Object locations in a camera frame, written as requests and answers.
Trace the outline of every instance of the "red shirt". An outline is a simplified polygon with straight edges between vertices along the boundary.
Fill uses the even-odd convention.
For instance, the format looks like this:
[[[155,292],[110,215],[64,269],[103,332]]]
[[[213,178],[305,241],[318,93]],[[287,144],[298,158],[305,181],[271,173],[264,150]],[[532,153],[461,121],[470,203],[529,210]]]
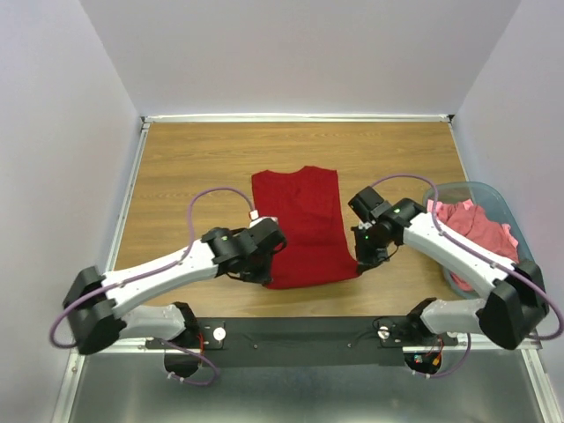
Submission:
[[[265,170],[251,177],[260,216],[278,218],[287,247],[274,256],[267,285],[297,288],[356,278],[346,245],[337,171],[305,166],[291,174]]]

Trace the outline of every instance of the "wood grain surface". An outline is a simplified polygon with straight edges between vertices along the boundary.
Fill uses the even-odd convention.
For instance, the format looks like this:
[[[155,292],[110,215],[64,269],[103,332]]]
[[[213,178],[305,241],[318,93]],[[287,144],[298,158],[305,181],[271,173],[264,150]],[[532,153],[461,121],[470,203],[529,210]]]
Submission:
[[[200,190],[231,185],[251,196],[250,176],[312,165],[337,169],[345,232],[358,219],[346,203],[370,182],[394,173],[423,174],[436,183],[464,180],[449,127],[443,122],[154,123],[123,233],[116,269],[186,245],[185,213]],[[421,201],[422,182],[393,180],[379,192],[395,202]],[[248,207],[232,193],[197,202],[197,237],[215,226],[247,226]],[[390,263],[336,284],[269,290],[227,277],[197,282],[149,302],[190,304],[198,316],[398,315],[426,297],[457,298],[440,266],[403,246]]]

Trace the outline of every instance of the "pink garment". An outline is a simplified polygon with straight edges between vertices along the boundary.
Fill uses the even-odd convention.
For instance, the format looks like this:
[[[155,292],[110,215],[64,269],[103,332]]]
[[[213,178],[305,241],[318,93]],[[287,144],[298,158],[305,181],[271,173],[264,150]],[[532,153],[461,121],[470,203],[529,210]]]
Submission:
[[[428,200],[427,210],[433,208],[433,201]],[[511,235],[511,226],[507,223],[492,222],[486,217],[486,211],[479,205],[474,205],[471,200],[456,204],[444,204],[437,202],[437,218],[465,236],[470,241],[476,242],[480,247],[493,253],[507,257],[514,262],[519,261],[517,245],[519,242]],[[466,292],[473,288],[461,280],[457,275],[451,273],[456,285]]]

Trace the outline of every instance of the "gray wall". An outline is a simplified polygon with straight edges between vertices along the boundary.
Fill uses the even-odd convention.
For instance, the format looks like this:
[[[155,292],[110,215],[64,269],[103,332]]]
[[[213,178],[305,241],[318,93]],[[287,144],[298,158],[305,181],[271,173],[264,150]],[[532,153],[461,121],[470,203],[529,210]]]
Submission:
[[[142,115],[455,113],[519,0],[81,0]]]
[[[0,421],[47,422],[48,327],[108,247],[138,113],[78,0],[2,2],[0,40]]]
[[[496,187],[564,307],[564,3],[523,0],[456,114],[454,129],[471,179]],[[544,332],[555,328],[554,319]],[[543,357],[564,404],[564,340]]]

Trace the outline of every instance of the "metal floor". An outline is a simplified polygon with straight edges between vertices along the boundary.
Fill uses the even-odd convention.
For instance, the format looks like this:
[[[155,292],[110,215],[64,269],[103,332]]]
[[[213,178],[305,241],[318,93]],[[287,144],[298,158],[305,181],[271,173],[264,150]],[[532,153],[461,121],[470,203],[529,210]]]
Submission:
[[[449,352],[456,360],[462,353]],[[474,351],[451,377],[407,368],[226,368],[208,388],[169,381],[162,353],[86,359],[73,423],[533,423],[543,421],[520,351]]]

